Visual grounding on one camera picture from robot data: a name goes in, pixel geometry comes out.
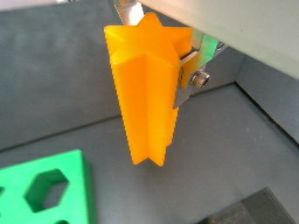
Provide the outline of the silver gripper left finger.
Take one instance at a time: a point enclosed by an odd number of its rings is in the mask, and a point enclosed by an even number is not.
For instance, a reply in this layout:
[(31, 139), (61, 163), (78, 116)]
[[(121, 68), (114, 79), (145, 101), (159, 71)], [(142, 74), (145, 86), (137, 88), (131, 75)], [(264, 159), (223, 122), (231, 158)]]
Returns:
[(145, 17), (143, 5), (137, 0), (114, 0), (117, 13), (125, 25), (138, 25)]

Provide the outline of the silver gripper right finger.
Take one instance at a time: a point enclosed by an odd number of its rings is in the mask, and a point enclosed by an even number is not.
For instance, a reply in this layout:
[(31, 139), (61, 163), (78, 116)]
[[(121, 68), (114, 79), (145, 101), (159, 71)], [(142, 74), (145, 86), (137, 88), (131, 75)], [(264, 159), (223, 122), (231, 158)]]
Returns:
[(190, 99), (194, 88), (205, 88), (211, 76), (205, 72), (207, 64), (229, 46), (214, 37), (193, 30), (191, 51), (181, 58), (181, 72), (175, 92), (174, 108)]

